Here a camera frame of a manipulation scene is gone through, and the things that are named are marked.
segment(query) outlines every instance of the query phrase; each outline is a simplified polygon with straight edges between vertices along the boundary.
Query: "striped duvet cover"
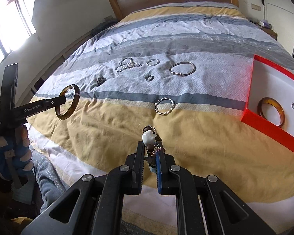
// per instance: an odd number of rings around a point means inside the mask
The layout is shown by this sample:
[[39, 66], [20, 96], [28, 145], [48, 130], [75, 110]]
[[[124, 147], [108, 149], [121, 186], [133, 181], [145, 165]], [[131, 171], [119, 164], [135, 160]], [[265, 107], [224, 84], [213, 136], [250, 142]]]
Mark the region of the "striped duvet cover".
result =
[[[254, 54], [294, 72], [287, 51], [231, 4], [133, 12], [79, 47], [35, 94], [32, 101], [55, 97], [69, 84], [81, 90], [69, 119], [59, 120], [53, 109], [28, 119], [31, 144], [70, 186], [83, 174], [100, 176], [122, 165], [136, 151], [142, 128], [152, 124], [178, 165], [202, 177], [216, 174], [282, 232], [294, 225], [294, 153], [240, 122]], [[126, 57], [141, 66], [117, 72]], [[149, 67], [149, 59], [160, 63]], [[182, 61], [196, 71], [172, 75], [170, 66]], [[149, 74], [154, 80], [147, 82]], [[106, 81], [96, 87], [101, 76]], [[166, 116], [154, 110], [162, 97], [176, 104]], [[170, 106], [163, 103], [160, 111]], [[160, 196], [156, 175], [144, 170], [142, 194], [124, 197], [123, 223], [133, 233], [177, 234], [175, 197]]]

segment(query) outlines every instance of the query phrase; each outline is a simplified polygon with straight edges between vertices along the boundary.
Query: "nightstand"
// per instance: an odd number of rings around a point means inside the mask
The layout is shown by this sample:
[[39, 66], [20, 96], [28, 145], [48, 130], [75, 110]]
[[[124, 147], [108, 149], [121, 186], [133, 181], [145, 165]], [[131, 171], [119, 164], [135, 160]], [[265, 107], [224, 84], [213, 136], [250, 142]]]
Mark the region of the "nightstand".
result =
[[275, 40], [278, 40], [278, 34], [268, 28], [263, 28], [262, 26], [256, 24], [256, 26], [258, 26], [262, 31], [264, 31], [265, 33], [269, 34], [272, 38], [274, 38]]

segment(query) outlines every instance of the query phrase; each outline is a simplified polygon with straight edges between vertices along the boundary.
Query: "gloved hand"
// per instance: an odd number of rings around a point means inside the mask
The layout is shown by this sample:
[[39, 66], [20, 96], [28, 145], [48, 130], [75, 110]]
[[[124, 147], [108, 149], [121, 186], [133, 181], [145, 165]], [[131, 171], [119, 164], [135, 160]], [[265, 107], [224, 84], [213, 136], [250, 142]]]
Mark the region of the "gloved hand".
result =
[[[18, 135], [1, 136], [0, 137], [0, 177], [4, 180], [12, 180], [8, 165], [5, 161], [4, 152], [14, 150], [13, 166], [19, 176], [25, 176], [30, 173], [33, 168], [33, 162], [30, 160], [32, 152], [28, 149], [29, 138], [25, 125], [15, 129]], [[17, 145], [13, 145], [12, 137], [20, 137], [16, 140]]]

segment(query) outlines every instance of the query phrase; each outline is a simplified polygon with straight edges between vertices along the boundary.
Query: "screw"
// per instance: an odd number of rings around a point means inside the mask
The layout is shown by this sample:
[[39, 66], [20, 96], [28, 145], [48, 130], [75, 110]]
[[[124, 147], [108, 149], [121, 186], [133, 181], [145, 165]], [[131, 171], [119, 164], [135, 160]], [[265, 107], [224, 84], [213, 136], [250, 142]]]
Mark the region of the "screw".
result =
[[208, 181], [210, 182], [217, 182], [218, 178], [215, 175], [209, 175]]
[[129, 166], [127, 166], [127, 165], [122, 165], [122, 166], [120, 166], [120, 170], [121, 170], [121, 171], [128, 171], [128, 170], [129, 170]]
[[172, 165], [172, 166], [171, 166], [171, 170], [172, 170], [172, 171], [179, 171], [180, 169], [181, 169], [181, 167], [178, 166], [178, 165]]
[[92, 175], [90, 174], [85, 174], [83, 177], [82, 177], [82, 180], [85, 181], [85, 182], [88, 182], [92, 179]]

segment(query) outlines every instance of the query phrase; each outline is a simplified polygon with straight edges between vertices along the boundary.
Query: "brown bangle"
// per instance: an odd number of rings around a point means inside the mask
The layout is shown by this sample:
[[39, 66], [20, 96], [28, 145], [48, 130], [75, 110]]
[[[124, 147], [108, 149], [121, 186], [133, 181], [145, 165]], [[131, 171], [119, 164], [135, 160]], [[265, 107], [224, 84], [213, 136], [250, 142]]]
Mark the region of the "brown bangle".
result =
[[57, 114], [57, 117], [62, 120], [69, 118], [73, 114], [73, 112], [76, 110], [76, 107], [78, 105], [81, 95], [80, 95], [80, 89], [75, 84], [68, 85], [65, 89], [62, 90], [62, 92], [59, 95], [59, 96], [64, 96], [70, 89], [73, 89], [73, 88], [74, 88], [74, 98], [73, 98], [71, 106], [66, 111], [66, 113], [61, 115], [60, 105], [55, 107], [55, 113]]
[[266, 119], [265, 115], [262, 112], [262, 105], [264, 103], [270, 104], [276, 108], [276, 110], [279, 112], [279, 115], [280, 115], [280, 125], [278, 125], [278, 127], [282, 127], [285, 122], [285, 115], [284, 115], [284, 110], [283, 110], [282, 106], [275, 99], [272, 99], [270, 97], [262, 98], [258, 102], [257, 113], [258, 113], [258, 115], [260, 115], [264, 119]]

